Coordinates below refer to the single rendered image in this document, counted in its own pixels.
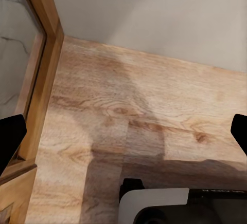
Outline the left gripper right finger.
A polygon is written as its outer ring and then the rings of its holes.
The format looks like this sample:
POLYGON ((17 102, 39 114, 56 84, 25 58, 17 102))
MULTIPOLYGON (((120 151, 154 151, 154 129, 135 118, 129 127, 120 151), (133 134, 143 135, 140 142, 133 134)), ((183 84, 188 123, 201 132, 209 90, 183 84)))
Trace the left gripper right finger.
POLYGON ((247 116, 235 114, 231 126, 231 133, 247 155, 247 116))

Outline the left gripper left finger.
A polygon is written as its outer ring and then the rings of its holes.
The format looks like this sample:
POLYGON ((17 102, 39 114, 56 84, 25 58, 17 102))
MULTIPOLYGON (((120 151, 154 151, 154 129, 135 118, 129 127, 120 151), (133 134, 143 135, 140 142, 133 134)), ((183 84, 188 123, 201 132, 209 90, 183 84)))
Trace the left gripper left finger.
POLYGON ((0 176, 27 133, 22 114, 0 120, 0 176))

